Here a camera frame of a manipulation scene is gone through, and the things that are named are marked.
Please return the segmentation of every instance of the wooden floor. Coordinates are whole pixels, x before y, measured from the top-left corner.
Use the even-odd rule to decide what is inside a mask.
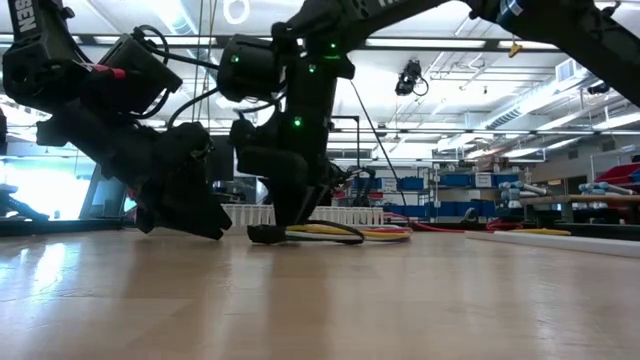
[[[640,359],[640,261],[415,236],[0,239],[0,358]]]

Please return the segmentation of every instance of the ceiling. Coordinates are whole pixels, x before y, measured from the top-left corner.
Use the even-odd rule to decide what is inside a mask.
[[[243,5],[242,0],[232,2],[65,0],[64,3],[76,13],[76,17],[69,21],[69,28],[74,35],[120,34],[130,32],[135,26],[150,24],[166,34],[197,35],[200,33],[212,36],[235,33],[268,36],[271,24],[275,20],[288,19],[302,4],[302,0],[244,1],[246,5]],[[640,16],[640,0],[623,3],[624,6],[616,12],[614,19],[636,35],[640,34],[640,24],[633,21]],[[242,19],[245,6],[248,10],[246,10],[245,19]],[[483,20],[469,20],[468,12],[469,8],[464,3],[452,1],[380,30],[374,34],[374,37],[400,39],[438,37],[445,40],[511,39],[511,35],[497,25]],[[6,6],[0,6],[0,37],[6,38],[10,33],[11,22],[8,9]],[[525,51],[514,58],[509,58],[508,49],[479,52],[479,49],[434,51],[430,48],[403,48],[396,51],[357,50],[353,51],[349,57],[357,69],[355,86],[374,122],[386,124],[387,127],[392,128],[396,126],[423,129],[469,128],[479,125],[477,121],[470,119],[486,118],[496,109],[504,108],[517,101],[519,97],[526,96],[528,91],[553,78],[555,67],[567,60],[567,56],[559,53],[557,49],[540,50],[536,44],[531,44],[531,50],[538,52],[526,52],[529,50],[528,46],[525,43]],[[108,46],[81,45],[81,48],[94,61],[98,61],[108,50]],[[0,52],[5,50],[6,46],[0,45]],[[173,49],[172,52],[192,56],[188,49]],[[221,52],[220,49],[213,49],[212,61],[219,59]],[[426,74],[430,90],[424,97],[414,95],[398,97],[394,93],[398,73],[410,59],[419,60],[423,71],[431,68],[429,74]],[[170,97],[158,116],[149,122],[158,127],[162,127],[163,121],[166,121],[185,101],[202,93],[203,84],[207,78],[202,69],[196,69],[193,65],[170,61],[170,67],[184,79],[185,83],[181,91]],[[604,101],[604,98],[594,97],[587,100],[591,104]],[[536,121],[544,123],[580,109],[584,106],[584,101],[584,98],[580,99],[578,92],[567,92],[542,108],[530,111],[530,114],[542,116],[543,120]],[[212,130],[228,129],[231,121],[236,118],[232,109],[238,106],[255,105],[246,102],[231,103],[217,96],[210,98],[208,103],[199,104],[195,110],[188,109],[179,120],[192,121],[195,115]],[[260,113],[256,121],[266,121],[271,111]],[[339,81],[333,114],[364,117],[354,90],[346,80]],[[599,114],[599,112],[594,110],[593,114]],[[353,126],[351,120],[336,120],[336,123],[339,128]],[[24,129],[24,121],[20,126],[22,132],[32,131],[32,129]],[[527,121],[521,121],[518,126],[525,129],[532,128]],[[445,136],[441,134],[404,135],[400,146],[394,147],[394,144],[389,146],[396,150],[396,157],[406,157],[407,154],[410,154],[410,157],[417,157],[417,155],[430,157],[432,150],[437,148],[436,144]],[[353,148],[355,135],[332,134],[331,140],[333,142],[329,145],[330,148]],[[365,141],[372,143],[375,138],[367,138]],[[411,143],[423,145],[419,149]]]

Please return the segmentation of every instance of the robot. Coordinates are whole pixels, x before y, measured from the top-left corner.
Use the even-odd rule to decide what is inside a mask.
[[[375,31],[448,0],[305,0],[300,11],[271,28],[271,41],[235,35],[218,70],[218,91],[282,110],[254,127],[234,122],[230,137],[238,170],[264,178],[273,199],[274,227],[249,229],[256,242],[274,242],[288,225],[304,224],[340,176],[326,157],[338,78],[351,79],[347,54]],[[640,105],[640,40],[598,10],[592,0],[466,0],[472,18],[514,35],[551,43]],[[145,232],[165,226],[219,239],[231,221],[209,194],[204,155],[215,146],[199,123],[159,133],[139,119],[154,99],[181,86],[166,63],[179,59],[145,39],[157,30],[124,34],[98,64],[73,41],[61,0],[9,0],[14,44],[4,54],[4,88],[16,102],[52,114],[38,123],[37,142],[67,142],[136,193],[137,223]],[[299,46],[298,39],[303,40]],[[152,56],[160,55],[162,61]]]

